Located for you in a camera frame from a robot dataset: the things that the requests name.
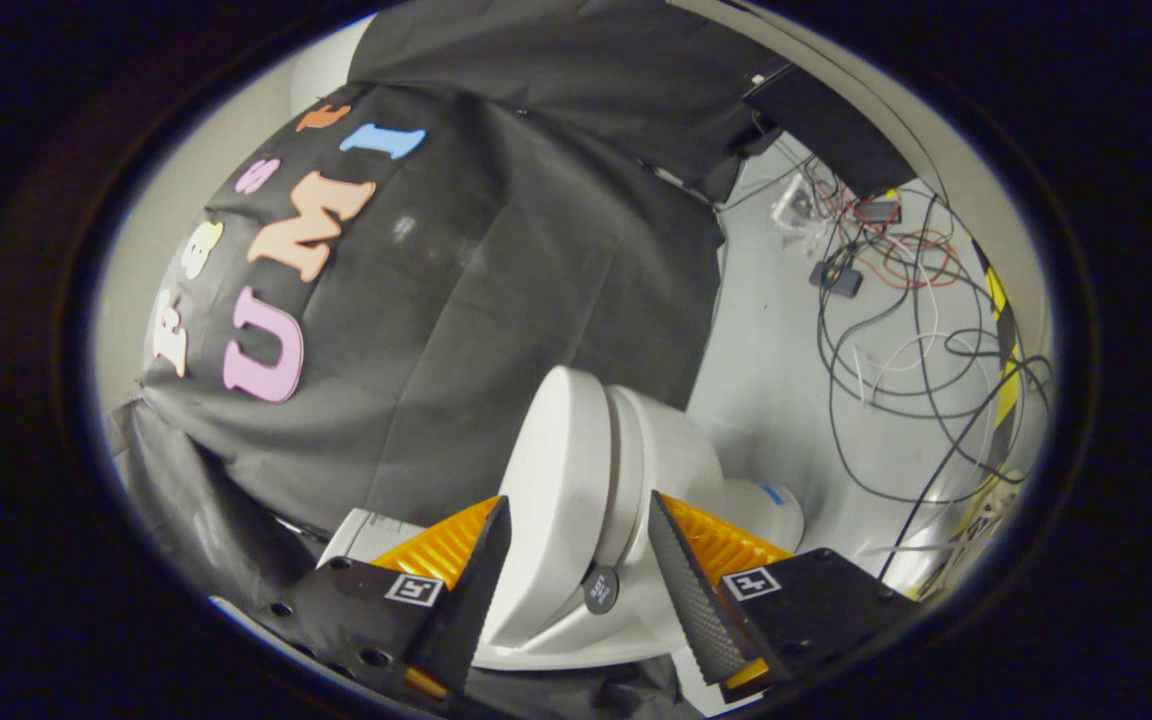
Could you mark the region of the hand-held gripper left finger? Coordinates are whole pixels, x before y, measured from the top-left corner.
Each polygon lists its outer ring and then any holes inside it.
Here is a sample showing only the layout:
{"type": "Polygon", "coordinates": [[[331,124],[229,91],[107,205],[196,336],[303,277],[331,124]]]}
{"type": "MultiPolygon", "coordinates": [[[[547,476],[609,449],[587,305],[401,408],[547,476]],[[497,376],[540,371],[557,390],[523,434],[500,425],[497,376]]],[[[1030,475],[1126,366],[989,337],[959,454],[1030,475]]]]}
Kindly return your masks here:
{"type": "Polygon", "coordinates": [[[262,607],[262,626],[372,694],[456,700],[509,543],[509,501],[488,498],[378,559],[326,560],[262,607]]]}

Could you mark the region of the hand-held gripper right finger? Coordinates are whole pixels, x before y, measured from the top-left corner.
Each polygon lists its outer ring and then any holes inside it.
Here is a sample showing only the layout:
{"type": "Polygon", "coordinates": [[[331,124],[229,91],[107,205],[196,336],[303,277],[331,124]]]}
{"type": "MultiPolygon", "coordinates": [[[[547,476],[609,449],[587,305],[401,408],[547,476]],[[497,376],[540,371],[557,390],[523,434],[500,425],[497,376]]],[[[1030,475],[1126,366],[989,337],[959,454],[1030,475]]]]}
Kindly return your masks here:
{"type": "Polygon", "coordinates": [[[647,535],[702,679],[723,702],[781,702],[867,659],[919,602],[832,550],[790,553],[654,492],[647,535]]]}

